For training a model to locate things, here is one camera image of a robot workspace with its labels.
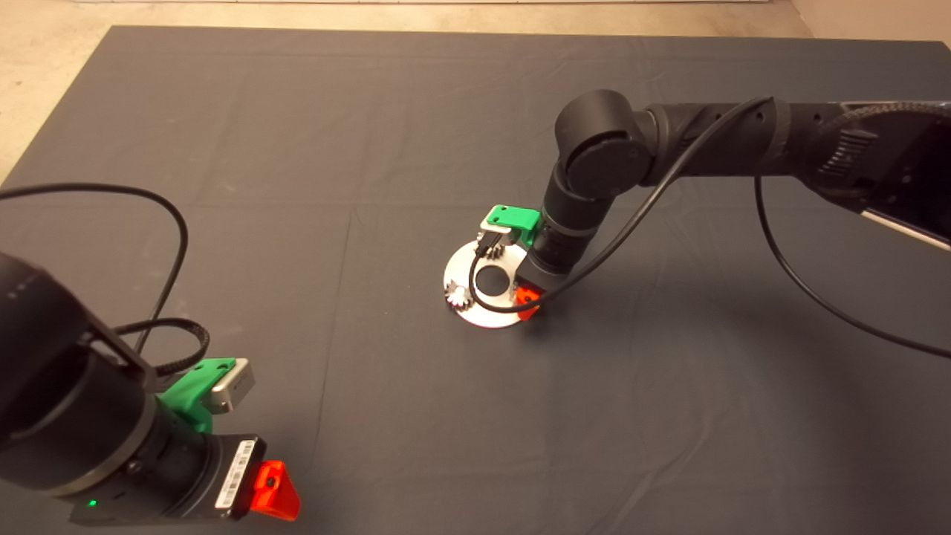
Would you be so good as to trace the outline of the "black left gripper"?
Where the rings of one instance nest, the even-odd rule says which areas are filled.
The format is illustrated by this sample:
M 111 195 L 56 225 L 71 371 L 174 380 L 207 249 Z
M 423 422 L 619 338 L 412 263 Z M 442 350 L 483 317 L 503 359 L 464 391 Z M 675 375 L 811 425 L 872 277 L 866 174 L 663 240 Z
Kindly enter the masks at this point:
M 286 522 L 300 497 L 283 461 L 264 461 L 254 434 L 173 431 L 116 472 L 71 496 L 72 521 L 238 521 L 249 512 Z

